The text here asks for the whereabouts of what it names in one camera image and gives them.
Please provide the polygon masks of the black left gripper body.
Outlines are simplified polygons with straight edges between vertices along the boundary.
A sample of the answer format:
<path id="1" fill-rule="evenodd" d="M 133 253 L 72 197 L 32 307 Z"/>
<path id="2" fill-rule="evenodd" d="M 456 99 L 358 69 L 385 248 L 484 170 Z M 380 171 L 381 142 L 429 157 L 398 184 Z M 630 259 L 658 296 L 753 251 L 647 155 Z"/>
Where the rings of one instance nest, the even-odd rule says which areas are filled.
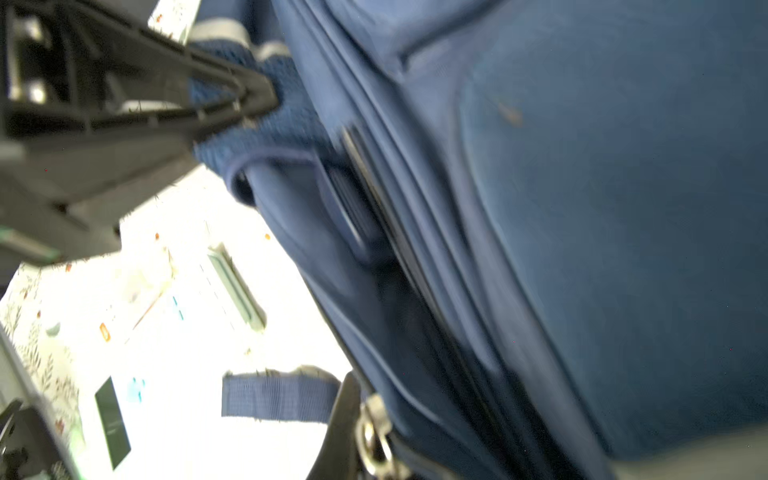
<path id="1" fill-rule="evenodd" d="M 195 143 L 275 109 L 262 74 L 97 1 L 1 5 L 1 263 L 118 251 Z"/>

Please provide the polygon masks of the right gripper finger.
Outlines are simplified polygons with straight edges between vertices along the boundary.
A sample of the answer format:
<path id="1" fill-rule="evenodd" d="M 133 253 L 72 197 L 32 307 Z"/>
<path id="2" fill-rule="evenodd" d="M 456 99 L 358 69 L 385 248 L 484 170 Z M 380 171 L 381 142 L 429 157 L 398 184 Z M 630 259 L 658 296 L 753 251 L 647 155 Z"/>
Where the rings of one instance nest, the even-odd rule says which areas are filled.
<path id="1" fill-rule="evenodd" d="M 360 416 L 360 385 L 353 373 L 341 383 L 327 430 L 307 480 L 353 480 L 361 475 L 355 426 Z"/>

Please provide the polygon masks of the navy blue student backpack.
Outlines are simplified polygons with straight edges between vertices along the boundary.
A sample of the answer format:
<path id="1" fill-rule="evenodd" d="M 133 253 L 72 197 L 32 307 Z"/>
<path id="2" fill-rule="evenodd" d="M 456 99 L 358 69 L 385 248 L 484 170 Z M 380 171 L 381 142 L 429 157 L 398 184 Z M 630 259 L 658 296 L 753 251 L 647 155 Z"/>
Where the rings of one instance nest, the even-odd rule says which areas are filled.
<path id="1" fill-rule="evenodd" d="M 763 1 L 204 1 L 201 143 L 360 385 L 366 479 L 767 475 Z"/>

